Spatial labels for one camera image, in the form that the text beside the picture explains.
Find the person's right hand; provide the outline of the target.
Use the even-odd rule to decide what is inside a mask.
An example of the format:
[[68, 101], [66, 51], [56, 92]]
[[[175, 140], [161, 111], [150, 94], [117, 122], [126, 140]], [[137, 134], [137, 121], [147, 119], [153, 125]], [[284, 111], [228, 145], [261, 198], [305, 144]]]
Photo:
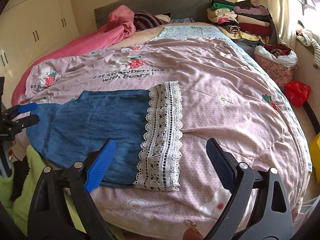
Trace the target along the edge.
[[204, 237], [202, 233], [197, 229], [194, 222], [189, 219], [183, 221], [183, 225], [187, 228], [183, 234], [183, 240], [203, 240]]

